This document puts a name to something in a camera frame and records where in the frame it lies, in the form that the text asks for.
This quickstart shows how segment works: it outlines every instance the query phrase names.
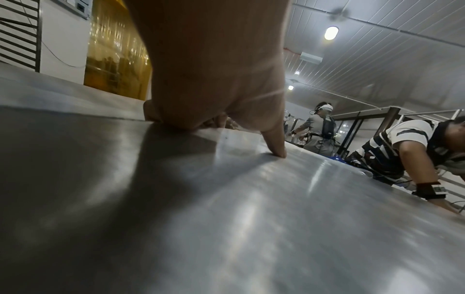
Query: gray pants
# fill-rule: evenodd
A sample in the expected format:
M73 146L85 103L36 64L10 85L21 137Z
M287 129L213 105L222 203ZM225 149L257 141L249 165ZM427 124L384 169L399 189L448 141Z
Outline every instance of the gray pants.
M331 156L334 151L334 141L313 136L305 144L304 149L323 156Z

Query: light bulb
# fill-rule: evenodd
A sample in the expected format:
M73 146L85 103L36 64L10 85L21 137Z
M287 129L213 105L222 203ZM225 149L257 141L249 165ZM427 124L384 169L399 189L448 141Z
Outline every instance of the light bulb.
M329 27L325 33L325 39L334 40L338 35L339 29L337 27Z

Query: ceiling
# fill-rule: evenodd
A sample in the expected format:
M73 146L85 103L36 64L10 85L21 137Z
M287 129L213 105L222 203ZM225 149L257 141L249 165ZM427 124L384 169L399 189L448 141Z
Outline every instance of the ceiling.
M335 113L390 105L413 111L465 106L465 1L293 0L293 3L283 52L286 81L294 85L293 91L286 91L289 102L306 108L314 108L321 101L332 102ZM345 7L344 16L388 28L298 5L328 12L340 12ZM333 41L323 37L330 26L339 28ZM302 52L322 57L323 61L319 65L302 61Z

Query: black wristband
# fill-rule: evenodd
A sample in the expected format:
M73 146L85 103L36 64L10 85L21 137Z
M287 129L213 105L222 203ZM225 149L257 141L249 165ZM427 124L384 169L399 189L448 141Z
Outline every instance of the black wristband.
M445 199L447 190L440 182L417 184L415 195L426 200Z

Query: black cable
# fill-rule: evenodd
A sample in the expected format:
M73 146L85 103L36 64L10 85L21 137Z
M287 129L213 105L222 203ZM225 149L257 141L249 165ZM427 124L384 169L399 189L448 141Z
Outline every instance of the black cable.
M24 8L24 6L22 6L22 8L23 8L24 13L28 14L28 13L26 12L26 9ZM31 20L29 19L29 17L26 17L26 18L28 19L28 22L33 26L33 24L31 23ZM63 64L65 64L65 65L67 65L67 66L69 66L69 67L73 67L73 68L84 68L84 67L87 66L86 64L83 65L83 66L74 66L74 65L67 64L66 62L64 62L63 60L61 60L58 56L56 56L55 53L53 53L52 50L50 50L50 48L47 46L47 44L45 44L44 41L42 41L42 38L41 38L40 41L42 42L42 44L44 44L45 48L47 48L47 50L50 51L50 53L52 53L52 55L53 55L56 59L58 59L59 61L61 61Z

